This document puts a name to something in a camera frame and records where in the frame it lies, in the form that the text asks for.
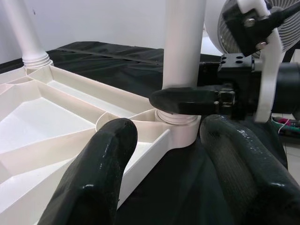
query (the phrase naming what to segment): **bolt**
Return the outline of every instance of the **bolt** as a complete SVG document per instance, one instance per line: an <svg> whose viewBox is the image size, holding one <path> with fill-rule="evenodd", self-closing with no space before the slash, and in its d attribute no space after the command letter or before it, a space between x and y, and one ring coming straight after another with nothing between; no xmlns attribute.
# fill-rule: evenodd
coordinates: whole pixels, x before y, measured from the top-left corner
<svg viewBox="0 0 300 225"><path fill-rule="evenodd" d="M257 49L257 50L262 50L262 49L264 49L266 46L267 46L267 43L263 41L263 42L258 43L258 44L256 45L256 49Z"/></svg>
<svg viewBox="0 0 300 225"><path fill-rule="evenodd" d="M253 27L255 25L255 19L249 18L244 22L245 27Z"/></svg>

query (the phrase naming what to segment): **white pole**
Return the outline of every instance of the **white pole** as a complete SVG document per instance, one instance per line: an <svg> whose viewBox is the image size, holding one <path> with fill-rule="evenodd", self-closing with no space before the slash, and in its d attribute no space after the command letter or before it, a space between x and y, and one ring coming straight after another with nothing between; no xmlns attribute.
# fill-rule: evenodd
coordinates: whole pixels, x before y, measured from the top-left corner
<svg viewBox="0 0 300 225"><path fill-rule="evenodd" d="M206 0L166 0L166 38L163 89L197 85ZM157 112L172 124L186 124L195 116Z"/></svg>
<svg viewBox="0 0 300 225"><path fill-rule="evenodd" d="M51 64L42 48L23 0L2 0L7 17L22 51L24 66L37 69Z"/></svg>

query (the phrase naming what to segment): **fan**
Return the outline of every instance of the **fan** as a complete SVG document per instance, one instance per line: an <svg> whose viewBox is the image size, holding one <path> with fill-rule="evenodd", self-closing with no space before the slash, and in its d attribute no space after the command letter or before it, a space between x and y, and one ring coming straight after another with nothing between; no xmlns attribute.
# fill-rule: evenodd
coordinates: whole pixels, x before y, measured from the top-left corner
<svg viewBox="0 0 300 225"><path fill-rule="evenodd" d="M205 26L207 33L216 46L223 53L240 53L240 49L231 35L222 17L223 10L231 0L209 0L206 6ZM268 0L270 10L286 9L295 4L299 0ZM283 52L286 52L300 40L300 12L285 20L285 23L278 28ZM253 54L255 58L259 58L260 52Z"/></svg>

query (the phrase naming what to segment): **white wall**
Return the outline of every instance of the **white wall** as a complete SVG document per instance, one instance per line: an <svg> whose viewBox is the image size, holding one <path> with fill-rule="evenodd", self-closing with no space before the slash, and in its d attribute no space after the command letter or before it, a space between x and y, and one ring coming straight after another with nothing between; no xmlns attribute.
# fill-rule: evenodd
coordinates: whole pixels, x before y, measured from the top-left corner
<svg viewBox="0 0 300 225"><path fill-rule="evenodd" d="M25 0L46 50L75 41L164 46L165 0ZM0 1L0 63L21 52Z"/></svg>

